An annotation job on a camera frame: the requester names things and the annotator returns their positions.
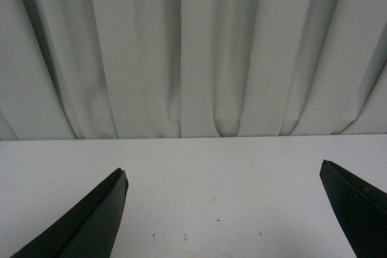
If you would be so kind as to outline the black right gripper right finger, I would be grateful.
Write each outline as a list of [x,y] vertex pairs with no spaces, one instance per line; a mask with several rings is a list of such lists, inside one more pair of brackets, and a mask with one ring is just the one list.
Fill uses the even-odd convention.
[[356,257],[386,257],[386,193],[332,161],[319,175]]

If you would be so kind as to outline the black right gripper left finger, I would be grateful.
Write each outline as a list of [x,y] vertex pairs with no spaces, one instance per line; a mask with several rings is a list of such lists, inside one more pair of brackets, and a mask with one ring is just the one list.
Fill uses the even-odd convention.
[[118,168],[13,257],[110,257],[129,182]]

